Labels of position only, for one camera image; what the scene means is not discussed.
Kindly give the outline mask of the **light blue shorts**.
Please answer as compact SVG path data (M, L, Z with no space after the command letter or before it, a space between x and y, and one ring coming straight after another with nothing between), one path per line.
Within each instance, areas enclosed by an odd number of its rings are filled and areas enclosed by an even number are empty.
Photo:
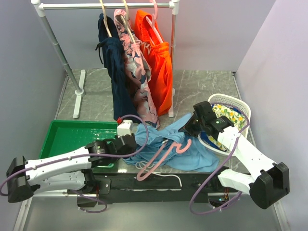
M168 165L181 171L213 172L218 166L219 158L207 150L197 138L179 132L179 129L188 122L191 116L191 113L187 113L162 130L148 127L149 138L147 145L141 152L125 158L124 161L129 165L135 165L141 161L149 162L162 146L163 141L167 141L166 146L152 162L157 164L171 147L172 143L179 143L181 148L183 148L188 144L188 140L191 139L192 143L188 150L179 154L176 152L176 148L173 148L161 165Z

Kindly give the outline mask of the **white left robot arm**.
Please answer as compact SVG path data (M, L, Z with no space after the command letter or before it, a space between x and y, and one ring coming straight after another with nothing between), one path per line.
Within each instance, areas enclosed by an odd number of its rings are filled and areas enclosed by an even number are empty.
M22 202L33 195L68 189L91 193L96 187L92 169L108 166L136 151L134 134L96 140L74 151L57 156L26 160L16 157L7 169L7 193L9 203Z

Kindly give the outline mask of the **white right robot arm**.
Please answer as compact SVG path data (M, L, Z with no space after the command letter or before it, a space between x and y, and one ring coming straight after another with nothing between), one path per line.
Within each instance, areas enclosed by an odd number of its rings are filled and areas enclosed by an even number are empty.
M218 167L206 178L193 197L196 197L210 180L213 190L221 192L225 188L233 188L238 194L250 195L254 203L262 209L267 209L289 194L289 168L285 163L276 163L265 156L228 118L217 117L210 102L197 103L193 108L192 117L180 130L193 137L197 137L201 132L212 136L230 150L227 159L237 157L249 171L249 174L243 174Z

